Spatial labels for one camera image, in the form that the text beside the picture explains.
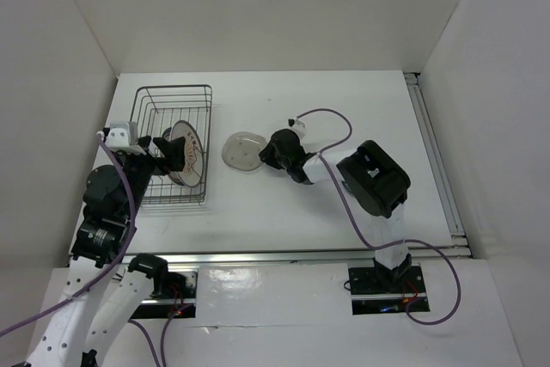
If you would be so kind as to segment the green red ring plate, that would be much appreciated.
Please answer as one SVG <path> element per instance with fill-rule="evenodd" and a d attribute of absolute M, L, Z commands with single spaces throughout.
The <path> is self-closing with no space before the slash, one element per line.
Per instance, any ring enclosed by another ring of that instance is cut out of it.
<path fill-rule="evenodd" d="M 171 128 L 171 127 L 168 127 L 168 128 L 162 133 L 162 137 L 163 137 L 165 140 L 167 140 L 167 141 L 171 141 L 171 140 L 172 140 L 171 131 L 172 131 L 172 128 Z"/>

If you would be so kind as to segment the orange sunburst plate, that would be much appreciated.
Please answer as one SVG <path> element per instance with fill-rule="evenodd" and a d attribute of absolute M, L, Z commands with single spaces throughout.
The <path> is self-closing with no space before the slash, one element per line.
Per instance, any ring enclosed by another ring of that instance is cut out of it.
<path fill-rule="evenodd" d="M 184 187 L 198 187 L 203 180 L 205 169 L 205 152 L 198 133 L 189 122 L 180 120 L 172 127 L 169 137 L 171 140 L 185 139 L 184 168 L 182 171 L 171 172 L 169 178 Z"/>

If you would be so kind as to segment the clear glass plate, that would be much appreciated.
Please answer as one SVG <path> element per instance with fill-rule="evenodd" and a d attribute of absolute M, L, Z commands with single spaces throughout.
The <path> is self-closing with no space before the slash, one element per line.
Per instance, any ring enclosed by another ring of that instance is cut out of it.
<path fill-rule="evenodd" d="M 222 148 L 222 159 L 226 165 L 243 172 L 251 172 L 262 165 L 260 152 L 267 141 L 261 135 L 252 132 L 236 132 L 231 135 Z"/>

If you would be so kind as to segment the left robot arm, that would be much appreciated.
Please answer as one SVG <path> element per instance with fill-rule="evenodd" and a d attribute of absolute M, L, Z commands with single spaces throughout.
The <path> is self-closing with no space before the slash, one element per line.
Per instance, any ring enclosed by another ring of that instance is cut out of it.
<path fill-rule="evenodd" d="M 51 320 L 25 366 L 100 366 L 144 299 L 184 302 L 184 277 L 170 272 L 164 259 L 144 253 L 131 260 L 113 294 L 104 294 L 136 233 L 151 177 L 183 170 L 186 140 L 130 138 L 113 127 L 99 139 L 111 162 L 87 178 L 69 275 L 59 303 L 46 311 Z"/>

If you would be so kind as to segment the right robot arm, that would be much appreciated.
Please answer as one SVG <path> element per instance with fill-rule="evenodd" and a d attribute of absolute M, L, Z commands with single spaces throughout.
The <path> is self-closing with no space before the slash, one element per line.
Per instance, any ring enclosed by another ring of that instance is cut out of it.
<path fill-rule="evenodd" d="M 404 212 L 411 181 L 407 173 L 376 142 L 367 140 L 352 151 L 328 154 L 307 152 L 297 132 L 283 129 L 272 134 L 259 153 L 260 160 L 285 171 L 303 185 L 331 181 L 343 201 L 357 236 L 375 251 L 375 281 L 384 291 L 395 291 L 405 280 L 412 257 L 405 244 Z M 352 216 L 346 189 L 371 217 L 365 237 Z"/>

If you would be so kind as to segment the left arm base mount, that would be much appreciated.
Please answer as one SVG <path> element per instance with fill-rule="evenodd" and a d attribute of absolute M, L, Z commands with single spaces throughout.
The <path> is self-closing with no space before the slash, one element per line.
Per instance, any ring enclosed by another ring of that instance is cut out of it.
<path fill-rule="evenodd" d="M 136 255 L 120 281 L 120 288 L 131 290 L 130 319 L 194 318 L 198 277 L 195 270 L 170 271 L 168 262 L 160 256 Z"/>

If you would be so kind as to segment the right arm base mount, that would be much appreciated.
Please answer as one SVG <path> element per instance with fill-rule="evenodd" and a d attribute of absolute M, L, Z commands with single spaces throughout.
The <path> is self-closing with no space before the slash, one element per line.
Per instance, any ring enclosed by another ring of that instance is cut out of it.
<path fill-rule="evenodd" d="M 351 298 L 353 315 L 429 313 L 424 274 L 420 265 L 412 265 L 397 281 L 386 278 L 373 259 L 352 261 L 341 283 Z"/>

